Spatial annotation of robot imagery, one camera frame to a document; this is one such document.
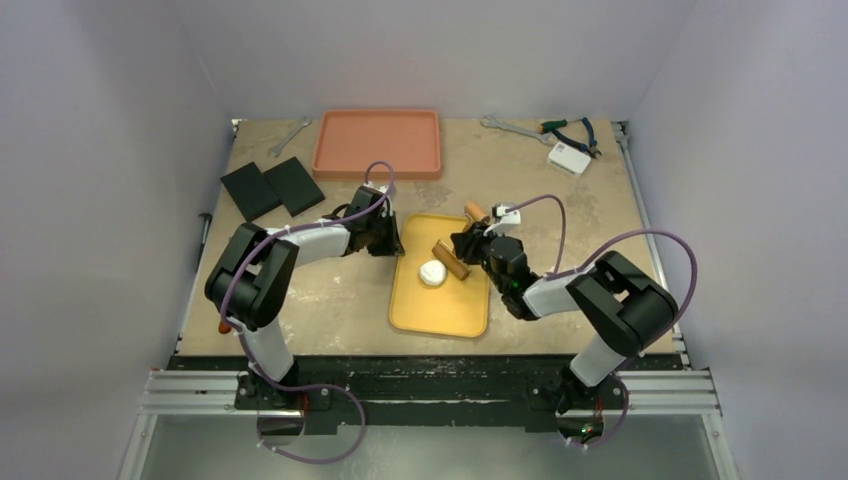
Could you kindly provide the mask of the wooden dough roller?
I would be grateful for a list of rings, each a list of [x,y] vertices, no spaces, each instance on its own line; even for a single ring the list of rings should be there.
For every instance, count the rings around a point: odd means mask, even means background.
[[[476,202],[466,202],[464,213],[466,223],[463,229],[451,233],[449,243],[438,240],[431,249],[435,259],[459,281],[465,281],[469,277],[470,268],[467,264],[469,260],[474,259],[474,249],[491,223],[491,215]]]

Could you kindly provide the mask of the white dough ball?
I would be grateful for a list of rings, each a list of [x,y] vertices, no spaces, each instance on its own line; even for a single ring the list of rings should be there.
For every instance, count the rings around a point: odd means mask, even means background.
[[[446,266],[438,259],[429,260],[423,263],[418,270],[418,276],[421,282],[427,287],[441,286],[448,275]]]

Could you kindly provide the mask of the yellow tray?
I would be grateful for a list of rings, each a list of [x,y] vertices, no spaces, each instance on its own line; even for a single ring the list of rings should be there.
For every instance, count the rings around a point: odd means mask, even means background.
[[[488,326],[488,277],[472,267],[465,280],[448,273],[439,286],[428,286],[419,269],[433,260],[432,248],[439,240],[463,230],[463,216],[415,213],[407,217],[401,232],[405,254],[398,259],[389,307],[390,323],[401,330],[464,338],[481,336]]]

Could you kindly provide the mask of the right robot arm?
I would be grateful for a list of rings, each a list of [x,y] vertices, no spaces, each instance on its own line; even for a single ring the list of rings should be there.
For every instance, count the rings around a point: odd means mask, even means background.
[[[480,222],[450,236],[457,258],[479,266],[515,318],[535,321],[579,311],[595,335],[566,367],[564,399],[584,407],[601,383],[668,331],[683,311],[670,292],[612,249],[594,253],[569,273],[539,275],[520,239],[493,233]]]

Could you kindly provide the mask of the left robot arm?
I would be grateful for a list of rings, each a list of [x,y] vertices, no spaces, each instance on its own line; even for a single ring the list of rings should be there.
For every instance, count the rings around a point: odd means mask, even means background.
[[[314,223],[265,229],[240,225],[209,275],[204,295],[221,315],[219,332],[234,333],[260,378],[259,395],[272,408],[297,399],[296,362],[278,316],[295,270],[362,250],[374,257],[405,253],[399,238],[391,185],[367,182],[352,200]]]

